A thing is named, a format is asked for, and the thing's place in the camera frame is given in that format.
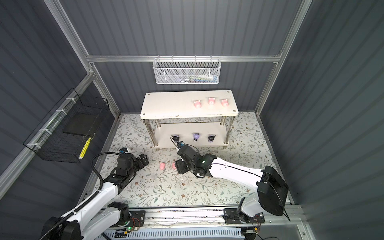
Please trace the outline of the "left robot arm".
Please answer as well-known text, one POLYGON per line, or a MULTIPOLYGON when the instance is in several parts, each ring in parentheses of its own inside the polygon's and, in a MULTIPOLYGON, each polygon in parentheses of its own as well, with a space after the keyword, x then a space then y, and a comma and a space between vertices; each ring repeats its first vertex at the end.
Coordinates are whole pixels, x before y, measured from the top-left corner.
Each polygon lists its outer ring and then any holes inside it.
POLYGON ((114 225, 139 227, 139 219, 132 217, 129 206, 115 202, 137 172, 149 164, 148 156, 135 157, 125 149, 116 154, 118 165, 103 178, 96 168, 93 171, 100 180, 98 189, 72 210, 61 217, 52 217, 43 226, 42 240, 94 240, 104 235, 114 225))

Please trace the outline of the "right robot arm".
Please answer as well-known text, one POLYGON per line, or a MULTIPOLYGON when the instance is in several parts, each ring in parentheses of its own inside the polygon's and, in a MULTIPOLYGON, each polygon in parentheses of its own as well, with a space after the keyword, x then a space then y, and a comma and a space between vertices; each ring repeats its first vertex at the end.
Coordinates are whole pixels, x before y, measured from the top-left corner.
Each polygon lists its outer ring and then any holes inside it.
POLYGON ((234 220, 241 223, 261 224, 262 214, 288 217, 285 210, 289 186, 273 167, 252 169, 227 162, 215 155, 201 155, 191 145, 179 142, 175 144, 180 159, 175 167, 179 174, 191 172, 195 177, 221 178, 252 191, 249 197, 243 197, 236 209, 234 220))

